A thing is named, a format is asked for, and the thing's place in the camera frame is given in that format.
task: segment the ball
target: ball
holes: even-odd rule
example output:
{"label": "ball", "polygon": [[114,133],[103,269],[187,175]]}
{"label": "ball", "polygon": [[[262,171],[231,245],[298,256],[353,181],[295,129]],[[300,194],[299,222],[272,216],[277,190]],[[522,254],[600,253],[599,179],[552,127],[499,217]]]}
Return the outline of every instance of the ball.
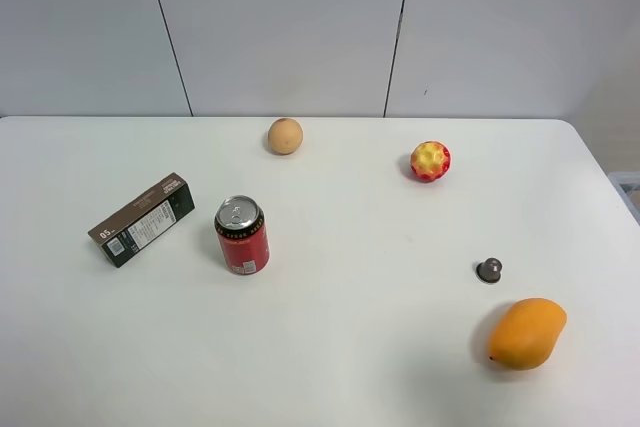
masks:
{"label": "ball", "polygon": [[278,119],[271,125],[268,138],[275,153],[292,154],[302,143],[302,127],[293,119]]}
{"label": "ball", "polygon": [[434,140],[423,142],[411,154],[411,170],[425,182],[438,180],[447,173],[450,166],[449,149]]}

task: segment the box label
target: box label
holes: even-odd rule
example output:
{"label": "box label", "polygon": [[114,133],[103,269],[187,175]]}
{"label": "box label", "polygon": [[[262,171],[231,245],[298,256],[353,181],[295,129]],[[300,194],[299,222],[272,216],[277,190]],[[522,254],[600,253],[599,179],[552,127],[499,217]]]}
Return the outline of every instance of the box label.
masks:
{"label": "box label", "polygon": [[142,250],[149,242],[158,237],[175,223],[176,216],[173,213],[171,204],[168,200],[165,200],[158,207],[129,227],[127,231],[138,248]]}

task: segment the soda can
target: soda can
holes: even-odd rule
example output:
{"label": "soda can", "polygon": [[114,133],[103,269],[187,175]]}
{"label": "soda can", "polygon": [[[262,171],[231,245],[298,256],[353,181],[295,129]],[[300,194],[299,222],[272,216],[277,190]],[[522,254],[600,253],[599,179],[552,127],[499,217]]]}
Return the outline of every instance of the soda can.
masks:
{"label": "soda can", "polygon": [[264,212],[249,197],[225,200],[214,221],[227,267],[236,274],[260,272],[269,261],[269,242]]}

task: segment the can lid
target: can lid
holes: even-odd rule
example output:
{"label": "can lid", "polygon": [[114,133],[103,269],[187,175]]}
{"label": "can lid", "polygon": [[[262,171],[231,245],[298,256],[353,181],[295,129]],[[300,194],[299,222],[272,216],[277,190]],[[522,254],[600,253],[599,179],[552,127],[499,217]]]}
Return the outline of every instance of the can lid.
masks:
{"label": "can lid", "polygon": [[244,195],[235,195],[225,200],[216,214],[223,227],[241,230],[253,224],[260,214],[260,208],[253,199]]}

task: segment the mango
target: mango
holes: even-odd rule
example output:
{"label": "mango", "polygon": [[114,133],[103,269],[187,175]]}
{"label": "mango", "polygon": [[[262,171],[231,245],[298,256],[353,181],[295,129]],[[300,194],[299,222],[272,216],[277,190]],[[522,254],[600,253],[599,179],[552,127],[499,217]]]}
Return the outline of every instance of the mango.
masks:
{"label": "mango", "polygon": [[566,323],[567,313],[551,300],[516,302],[489,338],[489,358],[513,370],[535,369],[549,358]]}

